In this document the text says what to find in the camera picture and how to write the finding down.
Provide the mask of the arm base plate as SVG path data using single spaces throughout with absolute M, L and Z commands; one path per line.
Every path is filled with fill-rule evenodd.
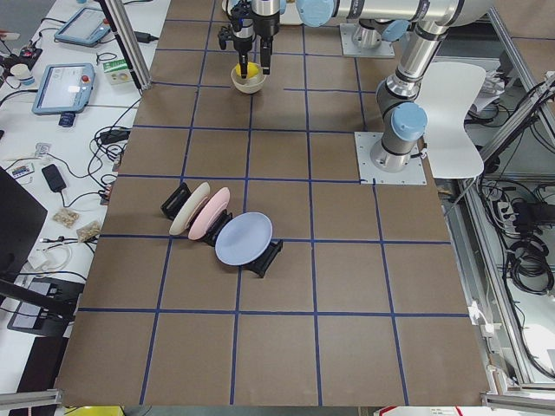
M 386 172 L 371 158 L 374 144 L 381 141 L 382 133 L 355 132 L 356 158 L 359 179 L 366 185 L 426 185 L 426 175 L 417 144 L 413 145 L 407 163 L 399 172 Z
M 341 23 L 339 26 L 342 52 L 347 57 L 393 59 L 392 42 L 383 41 L 376 29 L 360 23 Z

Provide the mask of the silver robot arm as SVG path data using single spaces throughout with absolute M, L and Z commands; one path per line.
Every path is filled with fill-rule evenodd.
M 453 26 L 482 17 L 491 1 L 381 1 L 375 15 L 415 22 L 415 30 L 395 72 L 378 87 L 376 99 L 384 132 L 371 149 L 371 159 L 384 172 L 400 172 L 410 160 L 428 117 L 415 103 L 423 76 Z
M 280 30 L 280 18 L 286 11 L 285 1 L 227 1 L 228 24 L 218 32 L 219 47 L 228 43 L 238 53 L 239 76 L 248 75 L 249 53 L 259 41 L 259 65 L 263 75 L 271 72 L 273 38 Z M 429 1 L 296 1 L 301 22 L 319 27 L 331 18 L 384 19 L 386 21 L 418 22 L 431 10 Z

